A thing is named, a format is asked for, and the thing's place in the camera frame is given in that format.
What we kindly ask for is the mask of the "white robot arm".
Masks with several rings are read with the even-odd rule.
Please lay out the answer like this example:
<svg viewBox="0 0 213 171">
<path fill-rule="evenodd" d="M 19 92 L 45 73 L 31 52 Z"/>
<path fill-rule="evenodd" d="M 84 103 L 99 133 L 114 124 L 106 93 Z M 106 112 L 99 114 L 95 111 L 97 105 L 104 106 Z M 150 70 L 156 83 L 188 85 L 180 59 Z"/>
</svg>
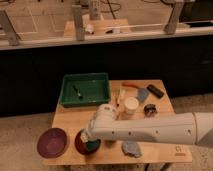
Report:
<svg viewBox="0 0 213 171">
<path fill-rule="evenodd" d="M 117 115 L 114 106 L 100 105 L 82 129 L 81 140 L 122 140 L 213 148 L 213 113 L 183 113 L 133 120 L 118 120 Z"/>
</svg>

